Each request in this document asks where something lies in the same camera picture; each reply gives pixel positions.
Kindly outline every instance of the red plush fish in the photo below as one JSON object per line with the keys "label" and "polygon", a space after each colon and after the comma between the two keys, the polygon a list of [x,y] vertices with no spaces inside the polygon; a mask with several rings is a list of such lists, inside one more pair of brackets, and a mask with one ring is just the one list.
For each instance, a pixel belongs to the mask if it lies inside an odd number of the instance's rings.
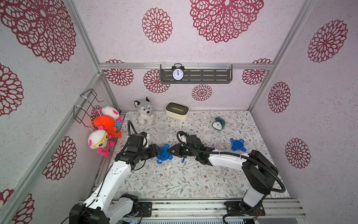
{"label": "red plush fish", "polygon": [[121,132],[116,132],[117,128],[114,127],[116,125],[116,121],[111,118],[110,116],[107,115],[102,115],[102,116],[97,116],[94,120],[93,123],[95,124],[95,126],[97,128],[100,128],[100,126],[103,127],[103,129],[110,134],[112,137],[122,137],[122,133]]}

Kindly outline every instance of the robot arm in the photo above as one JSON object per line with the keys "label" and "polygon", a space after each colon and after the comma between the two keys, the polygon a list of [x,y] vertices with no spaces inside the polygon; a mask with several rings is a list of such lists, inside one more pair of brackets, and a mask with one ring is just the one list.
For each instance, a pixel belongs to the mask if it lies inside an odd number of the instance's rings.
{"label": "robot arm", "polygon": [[134,169],[139,161],[147,160],[158,155],[156,144],[148,145],[147,134],[132,134],[129,137],[127,151],[116,155],[115,162],[109,168],[105,179],[97,190],[85,200],[83,205],[74,205],[70,211],[69,223],[101,223],[115,224],[124,215],[134,216],[138,212],[138,197],[123,194],[119,201],[109,208],[109,205],[124,179]]}
{"label": "robot arm", "polygon": [[[130,135],[126,143],[127,151],[122,150],[116,155],[115,162],[108,170],[108,175],[106,174],[97,190],[83,205],[73,206],[70,211],[70,224],[115,224],[126,214],[129,216],[137,214],[139,201],[134,195],[124,194],[116,204],[110,208],[109,205],[117,189],[136,164],[158,155],[160,148],[156,144],[148,145],[146,135],[145,132]],[[238,206],[241,213],[234,215],[254,210],[271,191],[285,191],[284,185],[281,185],[281,181],[277,178],[278,170],[259,151],[253,150],[249,154],[241,155],[220,152],[215,148],[205,147],[196,135],[188,136],[179,131],[177,137],[180,143],[167,150],[170,154],[184,158],[194,156],[204,165],[224,166],[244,171],[251,186]],[[272,188],[275,180],[280,184],[281,190]]]}
{"label": "robot arm", "polygon": [[[278,179],[278,170],[259,151],[235,154],[220,152],[215,148],[205,147],[196,135],[187,135],[185,132],[177,133],[179,144],[168,149],[168,152],[177,157],[195,156],[195,160],[204,165],[224,166],[243,170],[250,188],[244,195],[238,208],[243,213],[254,210],[271,191],[285,192],[285,187]],[[281,189],[274,189],[277,181]]]}

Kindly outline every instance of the metal shelf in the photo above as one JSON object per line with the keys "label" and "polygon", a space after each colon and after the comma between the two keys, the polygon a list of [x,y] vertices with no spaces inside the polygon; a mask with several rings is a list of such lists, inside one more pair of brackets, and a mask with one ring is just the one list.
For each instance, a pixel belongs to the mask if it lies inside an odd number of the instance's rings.
{"label": "metal shelf", "polygon": [[184,78],[175,81],[171,75],[172,70],[164,70],[160,66],[160,80],[163,84],[228,84],[232,81],[232,65],[228,69],[193,69],[184,70]]}

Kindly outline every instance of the black cable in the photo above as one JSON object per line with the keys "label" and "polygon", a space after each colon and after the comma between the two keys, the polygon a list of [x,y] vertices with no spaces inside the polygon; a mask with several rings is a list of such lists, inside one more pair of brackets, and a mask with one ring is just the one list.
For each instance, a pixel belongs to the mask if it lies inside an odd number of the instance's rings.
{"label": "black cable", "polygon": [[143,163],[143,165],[139,168],[139,169],[133,169],[133,171],[137,171],[137,170],[140,170],[140,169],[142,169],[143,167],[144,167],[144,165],[145,165],[145,161],[144,161],[144,163]]}
{"label": "black cable", "polygon": [[261,167],[262,169],[264,169],[265,171],[267,171],[276,181],[277,183],[280,185],[281,189],[271,189],[271,191],[275,191],[275,192],[279,192],[279,193],[284,193],[286,191],[286,187],[285,185],[282,183],[282,181],[280,180],[280,178],[278,178],[268,167],[266,167],[264,164],[248,157],[248,156],[242,156],[240,154],[236,154],[236,153],[232,153],[232,152],[206,152],[206,151],[201,151],[195,148],[192,148],[190,146],[188,146],[187,144],[185,144],[180,138],[179,138],[179,134],[185,135],[187,136],[187,134],[183,131],[178,131],[176,133],[176,137],[178,139],[178,141],[185,147],[187,147],[190,150],[193,151],[197,151],[197,152],[201,152],[201,153],[206,153],[206,154],[224,154],[224,155],[231,155],[231,156],[236,156],[236,157],[240,157],[242,159],[246,159],[247,161],[253,163],[254,165],[257,165],[259,167]]}
{"label": "black cable", "polygon": [[95,202],[95,200],[93,200],[87,207],[84,207],[81,211],[73,214],[73,215],[70,215],[69,217],[65,218],[60,224],[64,223],[67,219],[69,219],[71,216],[74,216],[74,215],[77,215],[78,213],[84,211],[86,208],[90,207],[92,205],[92,203]]}
{"label": "black cable", "polygon": [[140,224],[142,222],[142,219],[143,219],[143,215],[144,215],[144,212],[142,209],[139,209],[139,211],[142,213],[141,217],[140,217],[140,220],[137,224]]}
{"label": "black cable", "polygon": [[[128,126],[128,136],[131,136],[131,127],[132,127],[134,133],[137,134],[137,131],[135,130],[135,128],[134,128],[134,126],[132,124],[132,121],[128,120],[128,125],[127,126]],[[128,143],[129,143],[129,137],[127,139],[127,142],[124,144],[123,148],[121,149],[121,152],[124,151],[127,148]]]}
{"label": "black cable", "polygon": [[97,194],[96,197],[98,197],[98,196],[100,195],[100,191],[101,191],[101,189],[102,189],[103,184],[105,183],[106,176],[107,176],[108,172],[110,171],[110,169],[112,168],[112,166],[113,166],[113,164],[112,164],[112,165],[109,167],[109,169],[107,170],[107,173],[106,173],[105,177],[103,178],[103,182],[102,182],[102,184],[101,184],[100,190],[98,191],[98,194]]}
{"label": "black cable", "polygon": [[255,210],[255,209],[262,203],[262,201],[263,201],[265,198],[266,198],[266,195],[264,195],[264,196],[260,199],[260,201],[259,201],[254,207],[250,208],[250,209],[247,210],[247,211],[224,215],[224,216],[223,216],[223,222],[224,222],[225,224],[229,224],[227,221],[225,221],[225,218],[226,218],[226,217],[228,217],[228,216],[239,216],[239,215],[243,215],[243,214],[245,214],[245,213],[249,213],[249,212]]}

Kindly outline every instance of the plush doll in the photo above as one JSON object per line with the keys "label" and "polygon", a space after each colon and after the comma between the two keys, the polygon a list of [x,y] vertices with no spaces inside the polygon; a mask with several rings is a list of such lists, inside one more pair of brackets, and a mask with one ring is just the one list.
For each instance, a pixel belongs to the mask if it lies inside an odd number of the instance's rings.
{"label": "plush doll", "polygon": [[154,123],[154,113],[152,109],[152,105],[148,97],[141,101],[134,101],[134,105],[137,108],[138,115],[138,123],[139,125],[144,125],[145,120],[147,120],[147,125],[152,125]]}
{"label": "plush doll", "polygon": [[100,110],[101,115],[107,115],[113,118],[116,121],[114,127],[119,128],[123,124],[123,116],[119,115],[118,110],[114,109],[111,106],[105,106]]}
{"label": "plush doll", "polygon": [[116,132],[117,128],[114,127],[114,125],[116,124],[116,121],[111,118],[110,116],[107,115],[100,115],[97,116],[94,120],[93,123],[95,124],[95,126],[98,129],[104,129],[108,134],[110,134],[112,137],[122,137],[122,133],[121,132]]}
{"label": "plush doll", "polygon": [[102,128],[99,128],[89,135],[88,146],[91,149],[97,149],[98,153],[101,153],[103,156],[107,157],[110,154],[110,147],[114,146],[114,141],[109,141],[110,138],[111,135],[109,135]]}

